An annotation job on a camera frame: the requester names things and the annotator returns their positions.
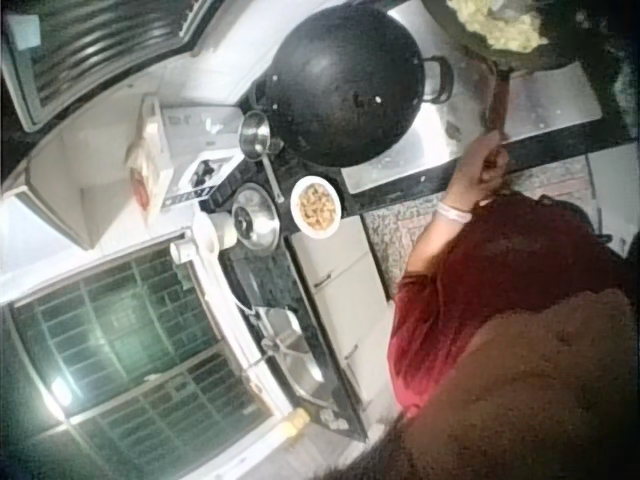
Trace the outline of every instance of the hand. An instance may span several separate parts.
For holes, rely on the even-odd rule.
[[[509,161],[509,156],[500,143],[497,130],[471,142],[458,161],[443,203],[469,212],[478,202],[490,197],[500,188]],[[487,157],[496,149],[498,154],[495,162],[490,165]]]

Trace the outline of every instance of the gas stove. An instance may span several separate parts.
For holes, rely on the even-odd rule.
[[[484,115],[493,91],[490,65],[454,43],[429,15],[420,0],[410,0],[389,15],[413,34],[424,57],[442,55],[451,63],[455,86],[443,105],[423,103],[407,134],[382,155],[342,169],[350,193],[449,162],[484,131]],[[425,65],[430,95],[438,78]],[[511,76],[505,133],[509,141],[576,125],[602,117],[602,110],[578,62],[546,72],[516,72]]]

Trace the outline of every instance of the steel sink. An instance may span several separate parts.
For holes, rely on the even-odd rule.
[[[295,314],[282,308],[256,308],[256,322],[265,338],[264,349],[273,355],[300,397],[335,408],[331,388],[311,353]]]

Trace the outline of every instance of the white bangle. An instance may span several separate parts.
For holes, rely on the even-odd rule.
[[[438,206],[436,207],[436,212],[438,212],[441,215],[444,215],[445,217],[447,217],[450,220],[453,220],[454,222],[458,222],[462,224],[469,223],[473,218],[473,215],[471,215],[470,213],[461,212],[460,210],[450,207],[449,205],[446,205],[442,202],[438,202]]]

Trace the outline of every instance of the food in pan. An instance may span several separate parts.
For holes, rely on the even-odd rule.
[[[323,185],[309,186],[300,195],[298,206],[304,222],[316,231],[328,229],[336,219],[336,205]]]
[[[447,4],[456,11],[467,30],[484,35],[496,50],[528,53],[548,43],[540,35],[540,18],[535,13],[505,22],[489,16],[489,0],[447,0]]]

